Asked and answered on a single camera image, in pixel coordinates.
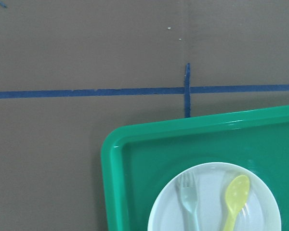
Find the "white round plate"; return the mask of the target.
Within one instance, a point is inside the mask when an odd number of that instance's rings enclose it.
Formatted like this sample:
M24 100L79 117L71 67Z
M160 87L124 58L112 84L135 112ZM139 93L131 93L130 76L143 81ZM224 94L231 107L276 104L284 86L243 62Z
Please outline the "white round plate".
M247 202L239 212L236 231L279 231L281 217L268 186L251 171L230 163L211 162L190 167L173 177L161 190L151 209L147 230L185 231L183 209L177 193L177 179L194 174L198 194L197 217L200 231L223 231L227 218L224 195L229 183L239 175L250 179Z

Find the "green plastic tray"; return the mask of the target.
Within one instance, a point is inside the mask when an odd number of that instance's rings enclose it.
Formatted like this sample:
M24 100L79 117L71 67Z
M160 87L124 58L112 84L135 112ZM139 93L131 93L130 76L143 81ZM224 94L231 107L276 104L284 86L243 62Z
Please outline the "green plastic tray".
M227 162L271 189L289 231L289 105L124 126L101 152L108 229L144 231L158 193L180 172Z

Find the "yellow plastic spoon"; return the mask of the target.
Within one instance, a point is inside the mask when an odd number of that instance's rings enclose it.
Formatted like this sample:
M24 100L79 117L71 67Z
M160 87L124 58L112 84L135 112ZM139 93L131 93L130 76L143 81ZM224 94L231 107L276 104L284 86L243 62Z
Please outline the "yellow plastic spoon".
M227 208L227 218L223 231L233 231L239 212L245 206L250 191L250 179L246 175L235 177L227 186L224 200Z

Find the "translucent blue plastic fork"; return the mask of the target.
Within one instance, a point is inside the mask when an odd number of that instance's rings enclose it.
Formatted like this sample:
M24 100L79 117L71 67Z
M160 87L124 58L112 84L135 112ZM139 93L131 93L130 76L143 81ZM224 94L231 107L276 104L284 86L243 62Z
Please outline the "translucent blue plastic fork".
M177 193L183 209L184 228L186 231L199 231L197 217L198 194L196 180L192 172L186 171L177 179Z

